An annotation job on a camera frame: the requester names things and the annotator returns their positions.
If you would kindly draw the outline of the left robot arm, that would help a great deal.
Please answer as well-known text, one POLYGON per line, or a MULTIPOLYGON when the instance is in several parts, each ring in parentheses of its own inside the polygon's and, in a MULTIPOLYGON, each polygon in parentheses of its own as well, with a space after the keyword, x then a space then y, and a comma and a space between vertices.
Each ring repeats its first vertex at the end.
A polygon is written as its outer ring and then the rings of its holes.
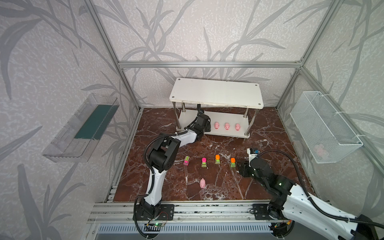
POLYGON ((195 119, 183 132, 162 134, 145 148, 143 158, 150 170, 150 178, 145 195, 135 199, 135 221, 152 220, 161 214, 162 190, 167 171, 173 166, 179 148, 193 144, 211 131, 211 119, 199 110, 195 119))

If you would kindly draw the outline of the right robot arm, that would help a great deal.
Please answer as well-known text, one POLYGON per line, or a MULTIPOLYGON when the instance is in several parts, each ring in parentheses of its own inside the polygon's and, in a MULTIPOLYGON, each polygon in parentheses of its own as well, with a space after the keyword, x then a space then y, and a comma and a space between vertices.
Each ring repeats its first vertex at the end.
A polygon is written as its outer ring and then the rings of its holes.
POLYGON ((252 178, 272 196, 266 214, 274 220, 299 223, 329 240, 377 240, 382 224, 343 212, 308 193, 293 180, 274 173, 261 158, 236 164, 244 178, 252 178))

